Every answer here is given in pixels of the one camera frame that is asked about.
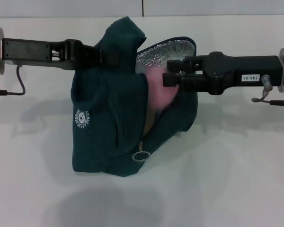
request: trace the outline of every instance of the metal ring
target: metal ring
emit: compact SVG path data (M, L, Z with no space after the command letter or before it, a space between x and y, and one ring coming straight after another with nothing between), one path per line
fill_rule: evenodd
M135 156L137 154L147 154L148 157L145 158L145 159L136 159ZM142 151L138 151L138 152L134 153L132 158L135 162L145 162L147 159L149 159L150 156L151 156L150 152L142 150Z

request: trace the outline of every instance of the white wall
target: white wall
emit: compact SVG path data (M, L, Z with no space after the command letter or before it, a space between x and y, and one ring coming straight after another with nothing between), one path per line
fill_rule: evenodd
M141 0L0 0L0 17L142 16Z
M145 16L284 14L284 0L144 0Z

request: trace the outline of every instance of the silver foil lining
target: silver foil lining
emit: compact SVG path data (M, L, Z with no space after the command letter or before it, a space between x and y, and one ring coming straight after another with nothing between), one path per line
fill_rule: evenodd
M195 46L188 40L159 44L137 55L136 73L144 73L148 68L166 68L167 60L183 60L194 53Z

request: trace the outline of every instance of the green fabric bag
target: green fabric bag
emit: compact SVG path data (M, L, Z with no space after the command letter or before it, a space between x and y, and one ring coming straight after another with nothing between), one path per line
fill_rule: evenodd
M139 144L151 154L177 132L187 131L194 122L197 94L179 91L143 138L148 83L144 74L135 73L135 65L137 49L145 39L144 33L128 17L120 19L96 45L104 53L117 51L120 67L75 72L71 88L74 171L135 174L144 163L133 159Z

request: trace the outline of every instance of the white table surface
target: white table surface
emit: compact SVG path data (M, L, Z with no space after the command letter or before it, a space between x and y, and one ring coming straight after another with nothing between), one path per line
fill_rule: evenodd
M95 45L117 18L0 19L9 38ZM189 36L198 54L278 55L284 16L134 17L143 48ZM20 91L16 67L0 88ZM72 71L22 67L23 97L0 97L0 227L284 227L284 107L261 88L199 94L187 133L127 178L71 166ZM284 99L275 88L271 99Z

